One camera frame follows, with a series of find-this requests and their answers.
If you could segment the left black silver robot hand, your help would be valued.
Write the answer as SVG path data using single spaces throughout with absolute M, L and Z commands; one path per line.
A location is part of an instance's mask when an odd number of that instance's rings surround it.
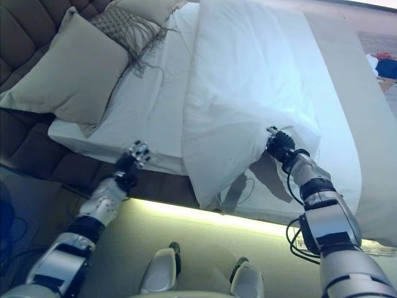
M 117 160 L 116 177 L 126 178 L 136 175 L 136 172 L 141 170 L 147 162 L 151 159 L 149 146 L 137 140 L 127 151 L 123 152 L 121 157 Z

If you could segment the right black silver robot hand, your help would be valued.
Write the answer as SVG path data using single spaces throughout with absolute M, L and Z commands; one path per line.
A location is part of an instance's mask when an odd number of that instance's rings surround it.
M 266 143 L 266 152 L 277 161 L 286 162 L 291 153 L 295 151 L 295 142 L 292 137 L 274 126 L 268 127 L 266 130 L 270 133 Z

